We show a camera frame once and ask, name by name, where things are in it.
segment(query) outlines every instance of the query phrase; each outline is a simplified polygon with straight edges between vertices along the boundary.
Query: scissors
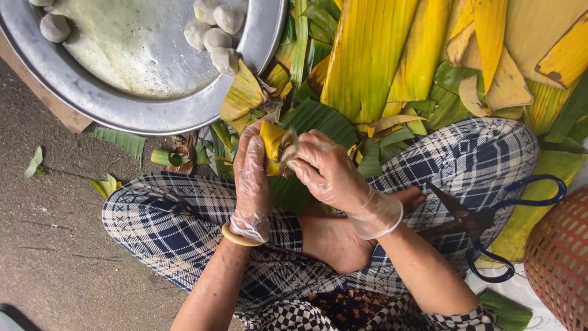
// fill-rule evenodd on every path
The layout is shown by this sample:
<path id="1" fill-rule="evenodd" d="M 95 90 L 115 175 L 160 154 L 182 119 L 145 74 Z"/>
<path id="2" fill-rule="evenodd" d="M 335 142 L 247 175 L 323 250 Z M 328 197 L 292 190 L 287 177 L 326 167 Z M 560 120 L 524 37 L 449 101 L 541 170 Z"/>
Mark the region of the scissors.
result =
<path id="1" fill-rule="evenodd" d="M 530 176 L 520 181 L 516 181 L 505 187 L 505 191 L 508 193 L 540 180 L 553 180 L 557 184 L 558 191 L 555 197 L 539 201 L 523 199 L 502 200 L 496 203 L 491 208 L 480 210 L 477 213 L 472 213 L 466 207 L 460 204 L 457 199 L 449 196 L 441 189 L 433 185 L 431 182 L 427 181 L 426 184 L 431 188 L 431 190 L 433 190 L 435 195 L 439 198 L 439 200 L 441 200 L 441 203 L 443 203 L 445 208 L 447 208 L 447 210 L 453 216 L 454 219 L 452 221 L 445 222 L 441 225 L 421 230 L 418 232 L 418 234 L 424 238 L 428 238 L 439 237 L 448 234 L 466 233 L 472 241 L 473 246 L 473 249 L 470 249 L 466 252 L 467 264 L 469 265 L 472 272 L 478 278 L 488 283 L 505 282 L 509 280 L 512 276 L 514 276 L 515 267 L 510 261 L 508 261 L 504 257 L 485 250 L 482 246 L 482 243 L 480 242 L 480 236 L 484 231 L 494 226 L 494 216 L 496 215 L 496 212 L 501 208 L 517 204 L 533 207 L 551 206 L 558 203 L 566 195 L 566 183 L 564 183 L 561 179 L 549 174 Z M 476 269 L 476 266 L 474 264 L 475 251 L 479 251 L 481 254 L 490 257 L 491 259 L 504 263 L 507 267 L 506 273 L 497 277 L 486 277 L 480 274 L 480 272 Z"/>

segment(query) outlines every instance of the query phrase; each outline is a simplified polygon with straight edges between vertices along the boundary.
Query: blue scissor handle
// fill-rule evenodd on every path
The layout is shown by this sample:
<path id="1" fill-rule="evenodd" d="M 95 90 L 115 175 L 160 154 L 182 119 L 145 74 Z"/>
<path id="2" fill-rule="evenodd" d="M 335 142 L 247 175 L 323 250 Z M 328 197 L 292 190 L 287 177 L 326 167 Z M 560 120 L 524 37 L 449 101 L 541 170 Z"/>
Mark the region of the blue scissor handle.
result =
<path id="1" fill-rule="evenodd" d="M 506 282 L 507 280 L 512 278 L 512 276 L 515 275 L 515 266 L 513 266 L 513 264 L 510 261 L 508 261 L 507 259 L 505 259 L 504 257 L 498 256 L 494 253 L 490 253 L 489 251 L 485 250 L 482 247 L 482 243 L 480 242 L 480 239 L 473 240 L 472 246 L 475 250 L 479 251 L 480 253 L 484 254 L 485 256 L 490 257 L 491 259 L 494 259 L 498 262 L 504 263 L 506 265 L 506 267 L 508 268 L 508 270 L 506 270 L 506 272 L 500 276 L 496 276 L 496 277 L 483 276 L 476 269 L 476 265 L 475 265 L 476 261 L 474 260 L 474 250 L 468 250 L 466 253 L 467 264 L 470 266 L 470 270 L 472 270 L 472 272 L 479 279 L 482 279 L 484 282 L 488 282 L 488 283 L 502 283 L 502 282 Z"/>
<path id="2" fill-rule="evenodd" d="M 511 185 L 508 185 L 507 187 L 505 187 L 505 191 L 511 192 L 511 191 L 514 191 L 520 187 L 526 186 L 530 183 L 533 183 L 535 181 L 540 181 L 540 180 L 553 180 L 554 182 L 556 182 L 559 190 L 557 191 L 557 194 L 553 198 L 547 199 L 547 200 L 539 200 L 539 201 L 523 200 L 523 199 L 507 199 L 507 200 L 502 200 L 502 201 L 496 203 L 493 206 L 493 208 L 495 210 L 498 210 L 500 208 L 504 208 L 504 207 L 512 205 L 512 204 L 521 204 L 523 206 L 533 206 L 533 207 L 546 207 L 546 206 L 551 206 L 552 204 L 558 203 L 559 201 L 561 201 L 563 199 L 563 197 L 566 196 L 566 192 L 567 192 L 566 183 L 564 183 L 563 180 L 555 177 L 554 175 L 550 175 L 550 174 L 534 175 L 534 176 L 529 176 L 529 177 L 522 179 L 522 180 L 519 180 L 519 181 L 515 181 Z"/>

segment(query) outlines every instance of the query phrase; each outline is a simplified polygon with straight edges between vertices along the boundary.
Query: dough ball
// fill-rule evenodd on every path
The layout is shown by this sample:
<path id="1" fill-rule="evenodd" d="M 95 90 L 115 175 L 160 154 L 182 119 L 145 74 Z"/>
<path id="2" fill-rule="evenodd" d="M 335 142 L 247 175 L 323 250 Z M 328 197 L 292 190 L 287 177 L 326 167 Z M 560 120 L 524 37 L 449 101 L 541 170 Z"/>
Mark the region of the dough ball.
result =
<path id="1" fill-rule="evenodd" d="M 31 5 L 38 7 L 52 6 L 55 0 L 29 0 Z"/>
<path id="2" fill-rule="evenodd" d="M 210 25 L 199 20 L 188 22 L 188 24 L 186 24 L 186 28 L 184 29 L 184 37 L 186 37 L 186 41 L 190 44 L 190 46 L 203 51 L 204 36 L 210 29 Z"/>
<path id="3" fill-rule="evenodd" d="M 41 19 L 41 34 L 48 41 L 60 43 L 67 39 L 70 32 L 63 15 L 47 14 Z"/>
<path id="4" fill-rule="evenodd" d="M 216 7 L 214 11 L 216 24 L 228 34 L 234 35 L 239 32 L 245 17 L 231 5 Z"/>
<path id="5" fill-rule="evenodd" d="M 204 35 L 204 46 L 208 50 L 217 47 L 232 48 L 233 38 L 222 29 L 212 28 Z"/>
<path id="6" fill-rule="evenodd" d="M 225 75 L 234 75 L 239 69 L 239 53 L 232 48 L 217 47 L 209 49 L 212 65 Z"/>
<path id="7" fill-rule="evenodd" d="M 214 0 L 196 0 L 194 1 L 194 14 L 202 22 L 215 25 L 214 11 L 218 5 Z"/>

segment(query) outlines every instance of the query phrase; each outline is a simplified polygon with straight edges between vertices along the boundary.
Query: gloved hand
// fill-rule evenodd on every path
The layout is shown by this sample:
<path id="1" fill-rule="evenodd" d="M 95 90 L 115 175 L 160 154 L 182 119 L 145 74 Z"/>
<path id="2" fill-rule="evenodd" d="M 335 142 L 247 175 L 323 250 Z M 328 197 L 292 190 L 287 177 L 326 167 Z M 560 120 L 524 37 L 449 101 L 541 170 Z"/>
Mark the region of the gloved hand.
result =
<path id="1" fill-rule="evenodd" d="M 230 230 L 265 243 L 269 235 L 270 189 L 263 169 L 265 146 L 259 136 L 261 123 L 262 120 L 250 125 L 239 139 L 233 161 L 237 206 L 230 218 Z"/>
<path id="2" fill-rule="evenodd" d="M 402 203 L 374 190 L 343 146 L 317 130 L 301 134 L 298 140 L 298 153 L 288 167 L 318 200 L 343 210 L 362 239 L 378 238 L 400 224 Z"/>

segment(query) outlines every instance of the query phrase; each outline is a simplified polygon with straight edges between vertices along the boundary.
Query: woman's left hand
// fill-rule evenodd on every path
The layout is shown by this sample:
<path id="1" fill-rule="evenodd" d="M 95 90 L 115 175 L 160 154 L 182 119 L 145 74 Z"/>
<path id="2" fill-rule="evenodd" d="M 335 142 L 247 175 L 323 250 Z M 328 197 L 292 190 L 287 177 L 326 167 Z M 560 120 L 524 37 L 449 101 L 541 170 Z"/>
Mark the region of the woman's left hand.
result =
<path id="1" fill-rule="evenodd" d="M 230 230 L 235 234 L 267 242 L 270 189 L 263 169 L 265 146 L 259 136 L 262 120 L 250 125 L 239 139 L 239 149 L 233 162 L 237 206 L 230 218 Z"/>

